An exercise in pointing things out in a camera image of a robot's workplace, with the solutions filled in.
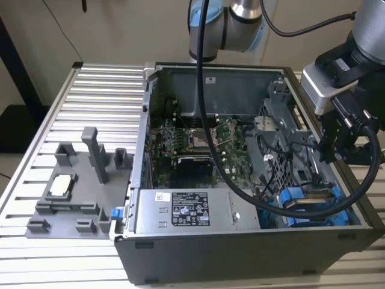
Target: power supply label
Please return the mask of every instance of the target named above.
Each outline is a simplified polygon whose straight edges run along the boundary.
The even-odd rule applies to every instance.
[[[174,226],[210,226],[207,193],[173,193]]]

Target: aluminum extrusion table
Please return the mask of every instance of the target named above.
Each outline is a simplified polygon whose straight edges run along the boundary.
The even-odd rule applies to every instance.
[[[106,151],[134,153],[143,97],[143,67],[84,64],[72,69],[8,187],[0,198],[0,285],[4,288],[134,288],[110,240],[24,237],[56,165],[60,141],[81,141],[85,126],[97,127]],[[367,169],[353,167],[358,180]],[[385,221],[385,170],[367,193]],[[173,288],[385,288],[385,238],[364,252],[349,253],[322,276],[174,284]]]

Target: wire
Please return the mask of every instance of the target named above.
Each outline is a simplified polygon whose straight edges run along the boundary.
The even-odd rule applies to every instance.
[[[206,107],[205,107],[205,97],[204,97],[204,86],[203,86],[203,44],[205,40],[205,27],[206,27],[206,18],[207,18],[207,10],[209,6],[209,0],[203,0],[202,1],[202,9],[201,9],[201,17],[200,17],[200,23],[199,23],[199,29],[198,29],[198,42],[197,42],[197,92],[198,92],[198,103],[199,103],[199,109],[200,109],[200,116],[202,119],[202,127],[205,131],[206,138],[208,141],[209,150],[211,153],[211,157],[213,159],[213,162],[215,166],[217,167],[217,170],[219,174],[222,176],[225,183],[229,186],[229,188],[237,194],[241,199],[245,200],[246,202],[256,206],[259,209],[269,211],[271,213],[280,215],[280,216],[286,216],[286,217],[292,217],[296,219],[320,219],[324,217],[328,217],[334,214],[337,214],[347,208],[349,208],[352,204],[357,202],[369,189],[369,187],[372,185],[372,183],[375,180],[375,177],[377,175],[378,169],[381,164],[381,158],[380,158],[380,144],[377,139],[377,135],[373,128],[370,125],[366,125],[363,127],[362,132],[363,135],[367,136],[369,139],[369,142],[371,143],[371,153],[372,153],[372,163],[369,167],[368,174],[365,176],[363,182],[359,185],[357,190],[352,193],[350,196],[348,196],[346,199],[339,201],[332,207],[322,210],[322,211],[315,211],[315,212],[306,212],[306,211],[295,211],[290,209],[284,209],[280,207],[275,207],[273,205],[269,205],[261,200],[255,199],[249,194],[242,191],[240,188],[238,188],[233,181],[229,178],[227,173],[224,171],[221,161],[216,153],[214,143],[212,141],[210,129],[208,127],[208,120],[207,120],[207,114],[206,114]]]
[[[56,19],[54,13],[52,12],[52,10],[49,8],[48,4],[46,3],[45,0],[42,0],[42,2],[44,3],[44,5],[47,7],[48,11],[50,12],[50,14],[52,15],[52,17],[54,18],[56,24],[59,26],[59,29],[62,33],[62,35],[67,39],[67,41],[70,43],[70,45],[72,46],[73,50],[76,52],[76,54],[78,55],[78,57],[80,58],[80,60],[83,62],[83,58],[80,56],[80,53],[78,52],[78,50],[75,48],[75,46],[72,44],[71,40],[69,40],[69,38],[66,36],[66,33],[64,33],[62,27],[60,26],[59,24],[59,21],[58,19]]]
[[[0,173],[0,176],[3,176],[3,177],[5,177],[5,178],[7,178],[7,179],[11,179],[10,176],[7,176],[7,175],[5,175],[5,174],[3,174],[3,173]]]
[[[190,13],[191,13],[191,3],[193,0],[190,0],[188,3],[188,10],[187,10],[187,28],[188,28],[188,34],[190,34]]]
[[[318,28],[322,28],[324,26],[327,26],[329,24],[333,24],[333,23],[336,23],[339,21],[349,20],[349,19],[354,20],[356,18],[356,13],[357,13],[356,11],[354,11],[350,14],[344,14],[344,15],[336,16],[336,17],[330,18],[328,20],[322,21],[321,23],[315,24],[313,26],[310,26],[310,27],[307,27],[307,28],[304,28],[304,29],[301,29],[298,31],[283,32],[283,31],[280,31],[277,27],[275,27],[274,24],[272,23],[272,21],[270,20],[268,14],[266,12],[266,8],[265,8],[265,4],[263,3],[263,0],[260,0],[260,8],[261,8],[262,14],[263,14],[267,24],[271,28],[271,30],[273,30],[276,34],[278,34],[279,36],[282,36],[282,37],[295,37],[295,36],[299,36],[299,35],[302,35],[305,33],[312,32],[314,30],[317,30]]]
[[[270,177],[269,181],[267,182],[265,188],[261,192],[261,194],[266,193],[267,190],[269,190],[271,194],[274,194],[273,190],[270,188],[270,185],[273,183],[273,180],[275,177],[276,177],[276,170],[274,170],[274,167],[273,167],[271,170],[271,177]]]

